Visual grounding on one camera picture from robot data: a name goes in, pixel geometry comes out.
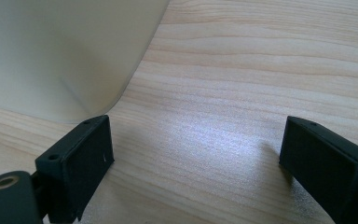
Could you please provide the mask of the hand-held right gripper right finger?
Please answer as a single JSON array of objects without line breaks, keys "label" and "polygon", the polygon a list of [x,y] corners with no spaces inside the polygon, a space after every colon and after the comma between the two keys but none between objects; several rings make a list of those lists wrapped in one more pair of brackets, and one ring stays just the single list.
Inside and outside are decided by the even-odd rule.
[{"label": "hand-held right gripper right finger", "polygon": [[280,165],[336,224],[358,224],[357,145],[319,123],[289,116]]}]

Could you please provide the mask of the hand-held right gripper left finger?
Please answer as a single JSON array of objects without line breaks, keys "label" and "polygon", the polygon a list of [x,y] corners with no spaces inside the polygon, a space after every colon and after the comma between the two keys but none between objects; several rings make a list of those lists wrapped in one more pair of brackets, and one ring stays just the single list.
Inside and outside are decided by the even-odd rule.
[{"label": "hand-held right gripper left finger", "polygon": [[84,210],[114,162],[109,117],[87,119],[35,160],[52,206],[53,223],[72,223]]}]

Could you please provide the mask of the cream plastic bin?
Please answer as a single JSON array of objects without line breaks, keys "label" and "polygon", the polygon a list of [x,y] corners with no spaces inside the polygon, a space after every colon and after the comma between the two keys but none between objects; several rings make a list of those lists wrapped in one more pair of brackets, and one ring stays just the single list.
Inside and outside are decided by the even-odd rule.
[{"label": "cream plastic bin", "polygon": [[170,0],[0,0],[0,108],[79,122],[109,111]]}]

